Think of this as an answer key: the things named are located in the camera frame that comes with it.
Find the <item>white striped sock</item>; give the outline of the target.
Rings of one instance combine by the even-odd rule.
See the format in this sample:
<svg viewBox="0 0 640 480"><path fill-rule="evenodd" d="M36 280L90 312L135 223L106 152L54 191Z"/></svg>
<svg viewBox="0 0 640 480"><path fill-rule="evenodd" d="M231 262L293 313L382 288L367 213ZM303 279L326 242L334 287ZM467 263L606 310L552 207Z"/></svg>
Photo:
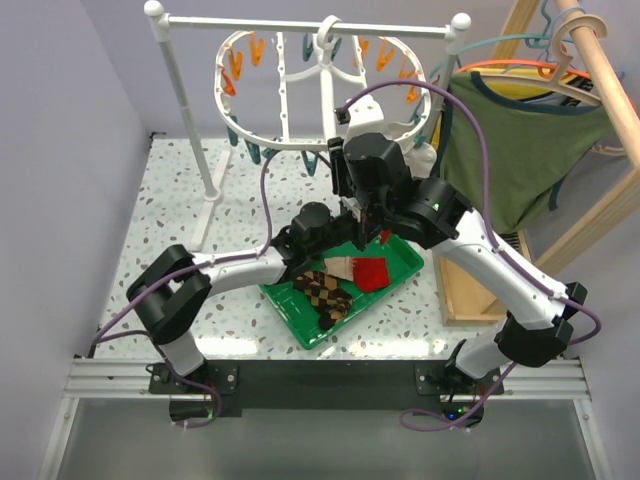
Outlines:
<svg viewBox="0 0 640 480"><path fill-rule="evenodd" d="M437 153L426 140L419 125L389 122L385 134L400 146L405 163L414 179L424 179L430 175Z"/></svg>

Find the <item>red christmas sock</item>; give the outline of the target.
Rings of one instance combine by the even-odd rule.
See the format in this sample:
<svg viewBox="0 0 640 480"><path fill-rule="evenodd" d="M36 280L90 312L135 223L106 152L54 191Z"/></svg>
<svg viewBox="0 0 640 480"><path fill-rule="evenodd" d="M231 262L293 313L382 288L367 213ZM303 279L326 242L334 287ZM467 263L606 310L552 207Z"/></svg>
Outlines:
<svg viewBox="0 0 640 480"><path fill-rule="evenodd" d="M328 275L350 281L364 293L372 293L391 285L387 262L383 257L329 257L323 263Z"/></svg>
<svg viewBox="0 0 640 480"><path fill-rule="evenodd" d="M391 235L392 235L392 232L390 230L382 231L379 236L379 244L385 245L388 242Z"/></svg>

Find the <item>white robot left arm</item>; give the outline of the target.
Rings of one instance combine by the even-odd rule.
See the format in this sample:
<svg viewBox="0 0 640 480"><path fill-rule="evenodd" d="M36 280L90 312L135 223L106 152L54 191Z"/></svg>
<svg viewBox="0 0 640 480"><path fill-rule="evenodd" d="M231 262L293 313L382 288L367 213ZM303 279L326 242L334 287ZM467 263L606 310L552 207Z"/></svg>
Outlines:
<svg viewBox="0 0 640 480"><path fill-rule="evenodd" d="M292 281L325 251L356 240L360 226L361 215L345 206L334 216L325 204L310 202L265 247L209 260L181 244L168 247L129 287L126 297L173 368L173 382L185 392L196 392L206 383L207 368L191 326L205 301L252 285Z"/></svg>

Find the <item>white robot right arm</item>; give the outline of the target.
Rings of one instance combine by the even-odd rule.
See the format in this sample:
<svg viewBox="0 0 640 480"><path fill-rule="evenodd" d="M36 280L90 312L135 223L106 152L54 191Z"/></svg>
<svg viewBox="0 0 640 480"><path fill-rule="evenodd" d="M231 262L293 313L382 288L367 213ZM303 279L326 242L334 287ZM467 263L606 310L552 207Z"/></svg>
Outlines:
<svg viewBox="0 0 640 480"><path fill-rule="evenodd" d="M335 137L328 151L335 194L355 202L350 215L358 248L391 232L451 260L506 306L493 331L454 348L441 376L452 390L469 392L508 362L541 367L567 349L569 320L586 298L582 285L553 280L495 237L447 181L413 178L400 146L384 135Z"/></svg>

